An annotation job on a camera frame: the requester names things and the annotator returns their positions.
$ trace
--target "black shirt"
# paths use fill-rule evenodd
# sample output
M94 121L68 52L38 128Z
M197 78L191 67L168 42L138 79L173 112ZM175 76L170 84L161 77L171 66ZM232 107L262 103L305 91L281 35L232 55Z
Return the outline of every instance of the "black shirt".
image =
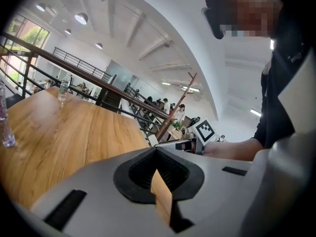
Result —
M270 148L275 141L294 132L278 96L299 70L311 47L298 22L285 6L279 14L273 39L275 48L272 58L261 75L262 115L254 135L264 148Z

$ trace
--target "wooden pole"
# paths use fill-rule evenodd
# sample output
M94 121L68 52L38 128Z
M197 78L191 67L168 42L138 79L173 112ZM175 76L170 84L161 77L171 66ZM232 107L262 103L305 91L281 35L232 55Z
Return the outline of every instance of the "wooden pole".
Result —
M162 123L159 132L156 134L156 138L157 138L158 142L159 142L159 140L162 138L163 134L167 131L169 125L171 125L171 122L170 122L170 121L173 119L173 117L174 117L174 115L175 115L175 113L176 113L178 107L180 106L182 100L186 97L188 91L190 90L190 88L191 88L193 82L195 81L195 79L197 78L197 76L198 76L198 74L196 73L196 74L192 77L192 80L191 80L191 82L190 82L188 88L187 88L186 91L183 93L182 97L180 98L180 100L179 100L179 102L177 103L177 105L174 107L174 109L173 109L173 111L171 112L170 116L169 116L167 119L165 119L165 121Z

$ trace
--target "bottle label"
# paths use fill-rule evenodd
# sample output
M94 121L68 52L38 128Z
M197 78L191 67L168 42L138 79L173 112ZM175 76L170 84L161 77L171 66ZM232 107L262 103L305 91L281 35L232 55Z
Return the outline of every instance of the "bottle label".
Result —
M66 94L67 93L67 89L68 87L65 87L65 86L60 86L60 89L59 89L59 92L62 93L62 94Z
M0 118L6 117L6 104L5 98L0 96Z

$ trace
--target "water bottle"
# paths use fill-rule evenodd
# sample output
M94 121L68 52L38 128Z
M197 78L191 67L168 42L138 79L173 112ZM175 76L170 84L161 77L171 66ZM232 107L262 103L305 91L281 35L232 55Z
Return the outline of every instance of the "water bottle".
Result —
M66 76L63 78L60 84L60 89L58 93L58 100L64 101L66 99L67 90L70 85L71 77L70 74L66 74Z
M11 147L15 143L15 137L8 123L8 114L5 102L5 84L0 82L0 135L3 145Z

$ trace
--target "potted plant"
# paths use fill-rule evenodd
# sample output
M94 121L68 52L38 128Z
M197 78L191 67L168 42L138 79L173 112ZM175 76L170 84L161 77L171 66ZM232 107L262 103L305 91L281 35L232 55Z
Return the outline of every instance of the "potted plant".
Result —
M171 125L174 127L175 130L180 131L180 129L181 129L181 123L180 122L174 122Z

